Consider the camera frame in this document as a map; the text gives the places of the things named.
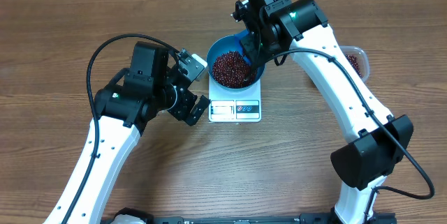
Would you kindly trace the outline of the blue plastic measuring scoop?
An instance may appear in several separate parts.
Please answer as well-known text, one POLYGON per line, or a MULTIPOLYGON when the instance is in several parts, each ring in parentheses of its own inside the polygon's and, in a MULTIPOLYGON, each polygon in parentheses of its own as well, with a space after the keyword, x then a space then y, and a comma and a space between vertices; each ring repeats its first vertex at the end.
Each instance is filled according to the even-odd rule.
POLYGON ((235 43, 243 59, 252 66, 258 53, 255 34, 247 30, 235 34, 235 43))

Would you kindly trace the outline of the red adzuki beans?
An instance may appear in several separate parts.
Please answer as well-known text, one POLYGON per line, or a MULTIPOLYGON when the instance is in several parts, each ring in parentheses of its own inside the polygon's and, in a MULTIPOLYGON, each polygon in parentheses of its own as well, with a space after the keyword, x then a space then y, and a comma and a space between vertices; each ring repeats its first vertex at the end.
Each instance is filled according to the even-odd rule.
POLYGON ((231 89, 248 87, 260 79, 264 66, 255 67, 243 53, 236 50, 209 53, 210 77, 231 89))

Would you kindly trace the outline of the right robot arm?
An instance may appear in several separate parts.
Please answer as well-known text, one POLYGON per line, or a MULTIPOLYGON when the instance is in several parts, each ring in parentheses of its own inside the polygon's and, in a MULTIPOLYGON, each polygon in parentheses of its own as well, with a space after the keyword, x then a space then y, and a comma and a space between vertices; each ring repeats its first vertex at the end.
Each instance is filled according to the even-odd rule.
POLYGON ((395 165, 407 157, 413 124, 394 117, 366 87, 340 49, 315 0, 245 0, 233 17, 248 34, 240 41, 253 68, 292 58, 303 68, 334 112, 346 145, 331 154, 342 181, 328 214, 302 214, 302 223, 394 223, 373 205, 395 165))

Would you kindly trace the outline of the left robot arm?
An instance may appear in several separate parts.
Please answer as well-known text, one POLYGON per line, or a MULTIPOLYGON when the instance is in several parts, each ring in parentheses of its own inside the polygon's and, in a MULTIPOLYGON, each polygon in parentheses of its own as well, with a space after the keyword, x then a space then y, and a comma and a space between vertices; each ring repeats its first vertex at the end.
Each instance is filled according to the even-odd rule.
POLYGON ((138 42, 131 65, 121 69, 94 98, 85 146, 46 223, 100 223, 120 170, 147 123, 160 111, 193 126, 210 104, 188 88, 207 72, 207 62, 181 50, 138 42))

